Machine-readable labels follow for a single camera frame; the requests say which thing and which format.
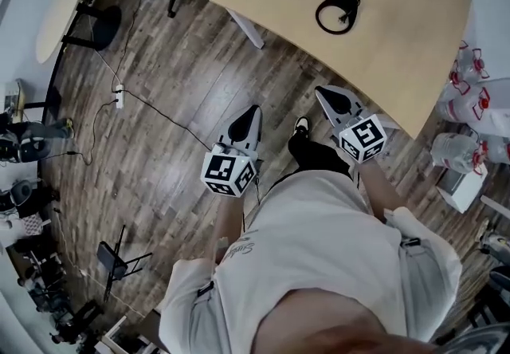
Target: black sneaker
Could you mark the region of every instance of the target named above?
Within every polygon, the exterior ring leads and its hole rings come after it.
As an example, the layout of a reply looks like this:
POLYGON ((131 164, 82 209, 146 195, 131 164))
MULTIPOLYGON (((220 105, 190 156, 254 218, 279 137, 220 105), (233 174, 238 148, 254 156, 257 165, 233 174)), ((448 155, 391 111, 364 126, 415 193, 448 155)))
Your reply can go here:
POLYGON ((306 138, 308 138, 309 133, 310 133, 310 119, 307 118, 306 116, 302 116, 297 120, 296 124, 294 125, 294 135, 302 134, 306 138))

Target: wooden floor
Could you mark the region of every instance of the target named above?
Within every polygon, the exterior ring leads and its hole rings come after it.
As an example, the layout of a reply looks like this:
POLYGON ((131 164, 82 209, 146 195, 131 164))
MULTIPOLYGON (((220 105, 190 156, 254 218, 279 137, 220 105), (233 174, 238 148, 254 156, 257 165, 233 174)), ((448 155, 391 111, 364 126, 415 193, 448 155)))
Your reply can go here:
MULTIPOLYGON (((333 145, 314 88, 344 82, 268 31, 262 33, 265 47, 256 49, 230 16, 207 0, 180 1, 175 19, 167 17, 168 0, 143 0, 140 6, 139 0, 104 2, 120 6, 123 21, 116 39, 101 55, 114 69, 120 66, 119 77, 126 89, 188 126, 208 144, 214 142, 226 117, 249 104, 259 104, 264 113, 259 147, 264 160, 260 184, 264 195, 279 177, 296 168, 286 142, 298 116, 309 115, 314 123, 312 137, 333 145)), ((79 21, 75 34, 89 36, 87 18, 79 21)), ((76 127, 74 144, 59 144, 55 151, 77 149, 88 158, 94 116, 103 103, 113 99, 112 73, 94 51, 69 46, 55 85, 63 98, 61 116, 72 117, 76 127)), ((438 132, 455 128, 431 116, 416 141, 403 132, 391 132, 379 156, 410 209, 451 242, 465 264, 459 298, 444 329, 464 316, 473 295, 487 280, 492 262, 476 251, 474 239, 483 220, 496 217, 478 201, 466 214, 459 214, 434 188, 441 170, 432 166, 431 141, 438 132)), ((97 245, 100 241, 114 245, 123 224, 127 236, 121 256, 153 253, 141 273, 114 284, 115 296, 97 327, 112 326, 124 314, 131 322, 140 320, 163 299, 174 262, 203 254, 218 204, 218 198, 199 181, 204 152, 188 132, 127 95, 122 110, 109 105, 97 117, 90 167, 77 156, 43 162, 43 178, 61 191, 58 207, 63 236, 57 220, 53 228, 75 265, 66 262, 68 287, 76 305, 90 298, 102 299, 107 274, 96 259, 97 245)), ((506 166, 492 166, 484 193, 508 204, 509 181, 506 166)), ((246 215, 256 207, 252 188, 246 215)))

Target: floor outlet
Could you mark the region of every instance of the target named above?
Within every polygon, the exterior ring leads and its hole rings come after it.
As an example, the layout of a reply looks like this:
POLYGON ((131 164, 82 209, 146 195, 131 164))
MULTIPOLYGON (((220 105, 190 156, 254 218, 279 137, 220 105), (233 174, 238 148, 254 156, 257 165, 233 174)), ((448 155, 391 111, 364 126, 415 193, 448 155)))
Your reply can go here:
MULTIPOLYGON (((124 85, 117 85, 115 90, 124 90, 124 85)), ((124 92, 118 92, 115 94, 115 98, 118 100, 116 102, 117 108, 123 108, 124 107, 124 92)))

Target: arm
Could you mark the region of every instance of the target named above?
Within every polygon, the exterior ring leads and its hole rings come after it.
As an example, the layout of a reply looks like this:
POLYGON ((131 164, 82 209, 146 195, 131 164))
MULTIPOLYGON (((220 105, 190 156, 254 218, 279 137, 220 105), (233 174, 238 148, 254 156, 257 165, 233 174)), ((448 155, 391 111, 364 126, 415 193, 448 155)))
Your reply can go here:
POLYGON ((214 256, 214 247, 221 238, 228 238, 228 246, 237 241, 241 235, 241 226, 244 214, 245 197, 222 197, 218 208, 218 217, 214 223, 213 234, 207 247, 207 257, 220 263, 225 255, 226 248, 221 248, 214 256))
POLYGON ((377 161, 371 159, 358 166, 359 176, 367 190, 368 199, 374 211, 374 216, 385 222, 384 210, 396 210, 405 207, 406 202, 387 180, 377 161))

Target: white t-shirt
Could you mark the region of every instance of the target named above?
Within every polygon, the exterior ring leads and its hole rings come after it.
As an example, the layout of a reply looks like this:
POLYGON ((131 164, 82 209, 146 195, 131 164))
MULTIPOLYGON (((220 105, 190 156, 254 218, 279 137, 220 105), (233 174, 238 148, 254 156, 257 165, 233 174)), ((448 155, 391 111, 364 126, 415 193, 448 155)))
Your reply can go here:
POLYGON ((249 354, 260 322, 278 301, 291 290, 312 288, 357 300, 388 333, 405 336, 401 240, 399 230, 368 214, 345 175, 292 175, 268 193, 215 269, 208 259, 175 264, 161 341, 172 354, 249 354), (206 286, 211 290, 198 297, 206 286))

